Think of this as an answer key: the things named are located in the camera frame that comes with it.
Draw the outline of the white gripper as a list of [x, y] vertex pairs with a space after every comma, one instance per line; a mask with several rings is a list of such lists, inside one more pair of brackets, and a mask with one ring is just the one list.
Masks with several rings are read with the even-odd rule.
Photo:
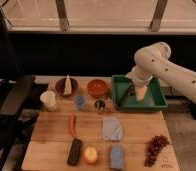
[[136, 99], [141, 101], [144, 99], [147, 91], [147, 85], [152, 80], [153, 76], [139, 66], [134, 66], [130, 72], [126, 74], [126, 78], [130, 79], [135, 86]]

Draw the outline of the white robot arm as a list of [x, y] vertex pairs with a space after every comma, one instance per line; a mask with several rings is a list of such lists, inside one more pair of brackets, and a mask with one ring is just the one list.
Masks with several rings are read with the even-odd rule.
[[143, 47], [134, 54], [135, 66], [126, 74], [136, 87], [147, 86], [155, 75], [196, 104], [196, 72], [169, 61], [165, 42]]

